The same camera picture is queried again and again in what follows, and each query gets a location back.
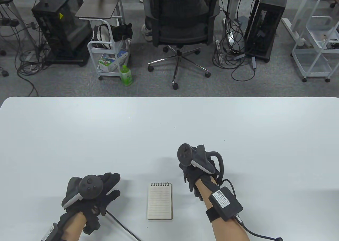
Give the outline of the person's left hand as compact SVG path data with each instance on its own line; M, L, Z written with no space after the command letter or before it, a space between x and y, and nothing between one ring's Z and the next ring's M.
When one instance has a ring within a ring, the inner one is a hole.
M90 235L100 228L98 216L105 216L107 206L120 196L119 190L113 190L119 181L120 174L111 172L72 177L61 206L66 212L82 212L86 218L83 232Z

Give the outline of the person's right hand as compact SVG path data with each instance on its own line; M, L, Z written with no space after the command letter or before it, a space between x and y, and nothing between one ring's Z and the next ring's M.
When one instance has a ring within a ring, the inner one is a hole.
M207 157L207 160L214 168L214 174L208 174L205 171L194 167L193 165L190 166L184 166L181 163L179 164L179 167L183 170L183 176L185 183L188 181L190 192L193 192L195 197L198 197L200 201L203 201L203 197L201 195L201 192L199 192L198 187L196 186L196 182L201 179L202 183L207 187L211 188L211 191L217 191L217 185L221 186L223 182L219 179L220 172L217 170L214 161L211 159L211 157Z

